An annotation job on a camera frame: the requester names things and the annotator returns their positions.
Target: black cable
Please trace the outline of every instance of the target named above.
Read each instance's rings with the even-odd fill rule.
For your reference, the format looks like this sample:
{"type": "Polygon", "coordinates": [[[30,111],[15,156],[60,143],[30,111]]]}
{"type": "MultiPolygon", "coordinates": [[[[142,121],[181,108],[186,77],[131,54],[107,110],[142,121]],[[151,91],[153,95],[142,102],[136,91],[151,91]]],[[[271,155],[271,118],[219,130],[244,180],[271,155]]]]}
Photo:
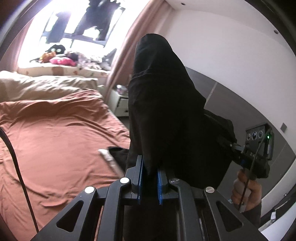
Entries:
{"type": "Polygon", "coordinates": [[[241,206],[242,206],[242,202],[243,202],[243,200],[244,200],[244,195],[245,195],[245,193],[246,193],[246,190],[247,190],[247,187],[248,187],[248,184],[249,184],[249,181],[250,181],[250,176],[251,176],[251,174],[252,174],[252,171],[253,171],[253,168],[254,168],[254,165],[255,165],[255,159],[256,159],[256,156],[257,156],[257,154],[258,154],[258,151],[260,150],[260,147],[261,147],[262,143],[265,141],[265,138],[269,135],[270,131],[271,131],[271,128],[268,129],[268,131],[265,133],[265,135],[264,135],[262,141],[260,142],[260,144],[259,144],[259,146],[258,146],[258,148],[257,148],[257,150],[256,150],[256,153],[255,153],[255,155],[254,155],[254,158],[253,158],[253,161],[252,161],[252,164],[251,164],[251,168],[250,168],[250,172],[249,172],[249,175],[248,175],[248,179],[247,179],[247,181],[246,181],[246,183],[245,183],[244,191],[242,192],[242,197],[241,197],[241,200],[240,200],[240,202],[239,202],[238,210],[240,210],[240,208],[241,208],[241,206]]]}
{"type": "Polygon", "coordinates": [[[38,233],[39,232],[39,229],[38,229],[38,226],[37,226],[36,218],[35,218],[35,215],[34,215],[34,212],[33,212],[33,208],[32,208],[32,205],[31,205],[29,196],[28,196],[28,192],[27,192],[26,186],[25,186],[24,181],[22,179],[22,176],[20,174],[20,168],[19,168],[19,165],[17,163],[17,156],[15,154],[15,151],[13,149],[13,146],[12,146],[10,140],[8,139],[8,136],[6,135],[6,133],[4,132],[4,130],[1,127],[0,127],[0,137],[4,141],[5,145],[7,146],[8,150],[9,150],[9,153],[10,153],[10,155],[12,157],[12,161],[14,163],[15,170],[17,172],[17,176],[18,176],[18,178],[20,180],[20,184],[21,184],[22,189],[24,191],[24,194],[25,194],[25,197],[26,197],[26,201],[27,201],[27,204],[28,204],[28,207],[29,207],[29,210],[30,210],[32,219],[33,219],[33,223],[34,223],[36,232],[38,233]]]}

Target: curtain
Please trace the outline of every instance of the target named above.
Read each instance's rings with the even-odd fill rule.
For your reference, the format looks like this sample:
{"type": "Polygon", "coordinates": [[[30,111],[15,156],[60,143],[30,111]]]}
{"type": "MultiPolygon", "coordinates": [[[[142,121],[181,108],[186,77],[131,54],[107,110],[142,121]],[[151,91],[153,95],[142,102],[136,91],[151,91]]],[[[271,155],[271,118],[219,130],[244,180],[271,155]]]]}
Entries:
{"type": "Polygon", "coordinates": [[[171,11],[173,8],[165,0],[150,0],[136,18],[112,63],[106,84],[106,102],[115,85],[129,83],[138,41],[146,34],[159,33],[171,11]]]}
{"type": "Polygon", "coordinates": [[[18,33],[18,35],[9,45],[8,49],[0,60],[0,71],[17,71],[17,61],[20,55],[20,50],[32,21],[33,19],[24,26],[24,28],[18,33]]]}

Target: sleeve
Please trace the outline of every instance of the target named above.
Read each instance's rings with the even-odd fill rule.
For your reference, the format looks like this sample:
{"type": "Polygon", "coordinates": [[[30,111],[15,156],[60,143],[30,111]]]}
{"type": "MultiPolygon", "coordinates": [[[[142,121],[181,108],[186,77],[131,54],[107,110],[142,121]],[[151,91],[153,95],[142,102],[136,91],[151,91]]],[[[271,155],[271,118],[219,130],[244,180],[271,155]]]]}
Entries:
{"type": "Polygon", "coordinates": [[[242,215],[244,215],[256,228],[260,228],[261,207],[262,204],[260,203],[251,210],[242,213],[242,215]]]}

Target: bedspread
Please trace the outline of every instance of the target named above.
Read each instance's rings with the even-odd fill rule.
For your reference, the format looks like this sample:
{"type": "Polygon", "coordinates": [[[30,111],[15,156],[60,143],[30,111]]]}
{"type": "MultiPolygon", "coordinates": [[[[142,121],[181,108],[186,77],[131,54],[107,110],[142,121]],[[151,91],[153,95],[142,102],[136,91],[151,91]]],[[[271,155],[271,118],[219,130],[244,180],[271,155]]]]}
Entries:
{"type": "MultiPolygon", "coordinates": [[[[0,103],[0,126],[15,149],[39,229],[85,187],[108,186],[118,178],[98,149],[130,143],[128,130],[94,90],[56,100],[0,103]]],[[[19,241],[36,234],[2,141],[0,213],[19,241]]]]}

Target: nightstand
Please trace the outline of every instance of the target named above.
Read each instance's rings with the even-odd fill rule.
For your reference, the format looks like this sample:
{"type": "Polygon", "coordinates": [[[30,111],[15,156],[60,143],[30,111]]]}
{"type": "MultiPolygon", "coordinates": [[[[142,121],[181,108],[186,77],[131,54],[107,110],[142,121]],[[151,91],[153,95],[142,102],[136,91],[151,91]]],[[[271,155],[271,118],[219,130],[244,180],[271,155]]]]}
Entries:
{"type": "Polygon", "coordinates": [[[128,116],[128,95],[120,95],[116,90],[112,90],[108,106],[114,115],[128,116]]]}

